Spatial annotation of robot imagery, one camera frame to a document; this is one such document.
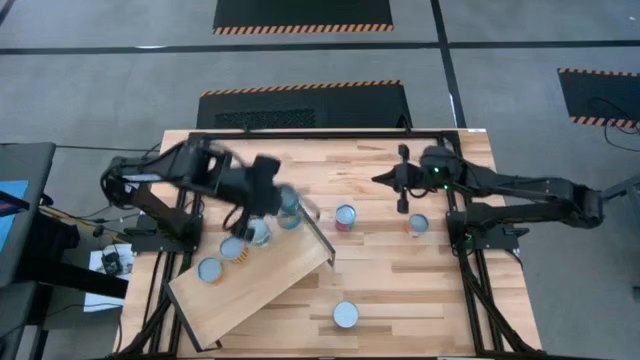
orange and black striped edge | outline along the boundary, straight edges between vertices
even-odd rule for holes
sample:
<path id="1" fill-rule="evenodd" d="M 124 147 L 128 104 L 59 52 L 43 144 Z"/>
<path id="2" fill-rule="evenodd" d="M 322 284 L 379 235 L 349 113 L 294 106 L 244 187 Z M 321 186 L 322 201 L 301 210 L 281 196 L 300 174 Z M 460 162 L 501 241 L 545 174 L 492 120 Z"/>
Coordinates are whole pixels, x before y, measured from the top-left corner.
<path id="1" fill-rule="evenodd" d="M 354 81 L 354 82 L 329 83 L 329 84 L 267 86 L 267 87 L 259 87 L 259 88 L 204 91 L 202 94 L 200 94 L 200 97 L 202 98 L 205 96 L 212 96 L 212 95 L 254 94 L 254 93 L 277 92 L 277 91 L 334 89 L 334 88 L 345 88 L 345 87 L 381 86 L 381 85 L 403 85 L 403 83 L 400 80 L 381 80 L 381 81 Z"/>
<path id="2" fill-rule="evenodd" d="M 560 68 L 558 73 L 577 73 L 577 74 L 593 74 L 593 75 L 609 75 L 609 76 L 632 76 L 638 77 L 639 73 L 625 72 L 625 71 L 606 71 L 606 70 L 585 70 L 585 69 L 572 69 L 572 68 Z M 569 117 L 574 124 L 580 125 L 595 125 L 595 126 L 613 126 L 624 128 L 640 128 L 640 121 L 628 120 L 628 119 L 606 119 L 589 116 L 571 116 Z"/>
<path id="3" fill-rule="evenodd" d="M 392 24 L 227 26 L 213 29 L 214 35 L 310 34 L 332 32 L 389 32 Z"/>
<path id="4" fill-rule="evenodd" d="M 611 76 L 633 76 L 638 77 L 640 74 L 624 72 L 624 71 L 605 71 L 605 70 L 585 70 L 585 69 L 571 69 L 571 68 L 560 68 L 558 69 L 558 73 L 578 73 L 578 74 L 593 74 L 593 75 L 611 75 Z"/>
<path id="5" fill-rule="evenodd" d="M 624 128 L 638 128 L 640 129 L 640 121 L 627 120 L 627 119 L 605 119 L 589 116 L 571 116 L 569 118 L 572 123 L 580 125 L 595 125 L 595 126 L 612 126 L 612 127 L 624 127 Z"/>

white paper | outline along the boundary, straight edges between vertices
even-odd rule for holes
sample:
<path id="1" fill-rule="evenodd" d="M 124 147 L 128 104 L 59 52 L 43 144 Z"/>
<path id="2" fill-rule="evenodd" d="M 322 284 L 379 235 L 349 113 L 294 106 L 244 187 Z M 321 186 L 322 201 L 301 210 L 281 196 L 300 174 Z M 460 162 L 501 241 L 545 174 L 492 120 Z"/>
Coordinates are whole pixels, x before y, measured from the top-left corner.
<path id="1" fill-rule="evenodd" d="M 131 253 L 131 244 L 109 245 L 105 247 L 103 251 L 92 251 L 91 257 L 89 258 L 89 269 L 104 274 L 104 268 L 102 267 L 102 255 L 107 255 L 109 253 L 115 252 L 115 250 L 118 250 L 118 254 L 120 255 L 120 263 L 122 264 L 123 272 L 123 274 L 118 275 L 118 277 L 120 279 L 129 280 L 129 278 L 131 277 L 131 269 L 133 268 L 133 253 Z M 87 306 L 102 303 L 109 303 L 114 305 Z M 124 305 L 124 299 L 87 293 L 84 297 L 84 312 L 96 312 L 113 309 L 117 307 L 115 306 L 117 304 Z"/>

can lid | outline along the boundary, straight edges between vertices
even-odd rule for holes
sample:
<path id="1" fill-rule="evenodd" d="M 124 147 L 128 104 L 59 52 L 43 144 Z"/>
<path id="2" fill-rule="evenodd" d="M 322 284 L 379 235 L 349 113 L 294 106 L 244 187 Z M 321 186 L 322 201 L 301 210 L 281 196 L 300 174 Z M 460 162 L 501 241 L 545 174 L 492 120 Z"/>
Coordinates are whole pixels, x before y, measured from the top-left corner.
<path id="1" fill-rule="evenodd" d="M 342 328 L 353 327 L 358 322 L 358 308 L 348 301 L 339 303 L 333 309 L 333 321 Z"/>
<path id="2" fill-rule="evenodd" d="M 351 205 L 342 205 L 336 211 L 336 220 L 342 224 L 351 224 L 356 219 L 356 209 Z"/>
<path id="3" fill-rule="evenodd" d="M 282 199 L 282 206 L 291 206 L 298 200 L 298 194 L 294 188 L 285 185 L 280 188 L 280 198 Z"/>
<path id="4" fill-rule="evenodd" d="M 220 244 L 220 254 L 227 259 L 237 259 L 244 251 L 244 240 L 231 236 Z"/>
<path id="5" fill-rule="evenodd" d="M 222 274 L 222 263 L 214 257 L 208 257 L 198 264 L 198 277 L 204 282 L 214 282 Z"/>
<path id="6" fill-rule="evenodd" d="M 264 219 L 251 220 L 249 227 L 253 228 L 253 241 L 262 240 L 269 235 L 269 226 L 264 222 Z"/>
<path id="7" fill-rule="evenodd" d="M 429 228 L 429 221 L 426 216 L 416 214 L 409 218 L 409 226 L 412 231 L 425 232 Z"/>

black floor mat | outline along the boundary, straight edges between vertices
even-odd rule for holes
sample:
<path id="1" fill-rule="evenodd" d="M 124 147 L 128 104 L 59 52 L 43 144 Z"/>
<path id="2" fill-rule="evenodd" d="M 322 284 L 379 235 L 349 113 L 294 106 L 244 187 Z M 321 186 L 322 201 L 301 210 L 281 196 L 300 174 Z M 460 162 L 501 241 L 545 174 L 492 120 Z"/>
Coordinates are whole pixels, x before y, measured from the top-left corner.
<path id="1" fill-rule="evenodd" d="M 392 31 L 389 0 L 219 0 L 217 35 Z"/>
<path id="2" fill-rule="evenodd" d="M 202 93 L 198 129 L 395 128 L 411 118 L 398 80 Z"/>
<path id="3" fill-rule="evenodd" d="M 640 127 L 639 74 L 562 68 L 558 75 L 571 122 Z"/>

blue can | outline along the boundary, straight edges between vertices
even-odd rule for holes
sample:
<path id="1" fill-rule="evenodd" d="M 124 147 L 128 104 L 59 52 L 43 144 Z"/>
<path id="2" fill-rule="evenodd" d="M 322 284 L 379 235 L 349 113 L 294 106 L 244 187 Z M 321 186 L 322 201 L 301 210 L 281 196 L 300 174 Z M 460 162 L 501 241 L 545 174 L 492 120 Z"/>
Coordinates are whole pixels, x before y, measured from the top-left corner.
<path id="1" fill-rule="evenodd" d="M 280 205 L 281 213 L 288 215 L 298 214 L 300 195 L 298 195 L 296 189 L 289 185 L 282 185 L 280 187 L 280 198 L 282 199 L 282 205 Z"/>
<path id="2" fill-rule="evenodd" d="M 286 230 L 295 229 L 302 222 L 302 216 L 298 213 L 295 215 L 287 214 L 280 211 L 277 217 L 278 225 Z"/>

